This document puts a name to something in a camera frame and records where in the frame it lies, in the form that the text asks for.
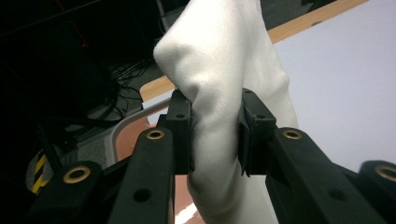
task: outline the white towel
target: white towel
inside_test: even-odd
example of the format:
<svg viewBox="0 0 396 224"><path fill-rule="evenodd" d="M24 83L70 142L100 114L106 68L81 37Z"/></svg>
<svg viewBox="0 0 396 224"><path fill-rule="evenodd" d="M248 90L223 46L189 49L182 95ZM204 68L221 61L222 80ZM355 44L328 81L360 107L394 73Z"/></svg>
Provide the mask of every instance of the white towel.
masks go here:
<svg viewBox="0 0 396 224"><path fill-rule="evenodd" d="M190 194L206 223L276 223L264 177L241 176L237 115L242 88L297 128L283 70L259 0L191 0L154 50L161 70L192 102L195 171Z"/></svg>

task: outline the black cable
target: black cable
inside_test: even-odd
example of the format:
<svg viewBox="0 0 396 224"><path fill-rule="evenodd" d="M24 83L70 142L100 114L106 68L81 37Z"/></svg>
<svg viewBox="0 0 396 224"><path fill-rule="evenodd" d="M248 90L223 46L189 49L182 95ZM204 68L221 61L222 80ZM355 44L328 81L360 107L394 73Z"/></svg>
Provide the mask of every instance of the black cable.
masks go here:
<svg viewBox="0 0 396 224"><path fill-rule="evenodd" d="M126 113L128 113L128 109L129 109L129 101L125 98L123 98L121 95L119 95L119 97L125 101L126 103L126 108L124 109L124 117L126 117Z"/></svg>
<svg viewBox="0 0 396 224"><path fill-rule="evenodd" d="M114 108L116 107L118 101L118 95L114 94L113 97L111 98L111 105L107 107L107 109L104 111L104 113L102 113L97 120L104 120L105 118L108 117L108 115L111 114L111 112L114 110ZM84 126L82 128L79 128L77 130L74 131L70 131L71 134L73 134L74 136L81 136L84 133L88 132L89 130L93 129L94 127L92 126Z"/></svg>
<svg viewBox="0 0 396 224"><path fill-rule="evenodd" d="M119 69L120 66L121 66L121 65L119 65L119 66L115 69L116 71L119 71L119 74L118 74L116 77L114 77L114 79L118 80L118 79L120 79L121 77L123 77L123 76L125 76L125 75L127 75L127 74L129 74L129 73L131 73L131 72L133 72L133 71L136 69L136 67L139 67L139 66L141 65L142 62L143 62L143 61L140 61L140 62L135 63L135 64L133 64L133 65L129 65L129 66L127 65L126 68L123 69L123 70L120 70L120 69Z"/></svg>
<svg viewBox="0 0 396 224"><path fill-rule="evenodd" d="M124 117L124 115L122 114L121 110L120 110L117 106L115 106L114 108L117 110L117 112L119 112L120 120L125 119L125 117Z"/></svg>
<svg viewBox="0 0 396 224"><path fill-rule="evenodd" d="M143 63L144 63L144 61L140 61L139 63L135 64L134 66L132 66L128 69L125 69L125 71L122 74L120 74L120 76L117 78L117 80L122 80L123 77L125 77L126 75L133 74L134 71L136 71L136 69L139 69L139 71L140 71Z"/></svg>
<svg viewBox="0 0 396 224"><path fill-rule="evenodd" d="M152 60L145 60L143 61L140 66L139 66L139 71L137 72L136 75L133 75L133 71L131 70L131 75L129 77L125 77L125 78L119 78L118 81L126 81L126 85L131 81L132 78L135 77L141 77L143 74L146 73L147 69L149 68L150 63L152 62Z"/></svg>
<svg viewBox="0 0 396 224"><path fill-rule="evenodd" d="M128 96L121 96L121 95L119 95L119 97L120 97L120 98L123 98L123 99L130 99L130 100L138 100L138 101L142 101L142 99L141 99L141 98L128 97Z"/></svg>
<svg viewBox="0 0 396 224"><path fill-rule="evenodd" d="M121 87L121 88L122 88L122 89L126 89L126 90L133 90L133 91L139 93L139 95L140 95L140 91L137 90L137 89L135 89L134 87L125 86L125 87Z"/></svg>

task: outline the white table surface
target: white table surface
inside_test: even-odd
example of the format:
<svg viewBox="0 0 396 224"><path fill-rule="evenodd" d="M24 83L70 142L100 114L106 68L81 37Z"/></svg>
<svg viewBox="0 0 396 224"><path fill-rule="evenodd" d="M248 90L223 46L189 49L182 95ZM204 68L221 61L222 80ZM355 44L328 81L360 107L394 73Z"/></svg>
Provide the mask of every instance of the white table surface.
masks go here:
<svg viewBox="0 0 396 224"><path fill-rule="evenodd" d="M302 131L335 163L396 163L396 1L370 0L275 44Z"/></svg>

